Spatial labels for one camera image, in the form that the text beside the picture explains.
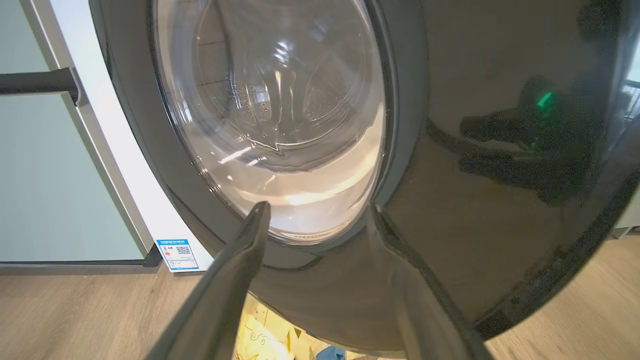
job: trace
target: washing machine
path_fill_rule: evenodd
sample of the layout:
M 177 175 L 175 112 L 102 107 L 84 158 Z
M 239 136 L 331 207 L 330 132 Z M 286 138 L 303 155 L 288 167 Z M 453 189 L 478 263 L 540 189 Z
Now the washing machine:
M 637 1 L 90 5 L 182 219 L 215 258 L 267 201 L 249 290 L 343 348 L 403 349 L 372 208 L 488 339 L 570 281 L 638 184 Z

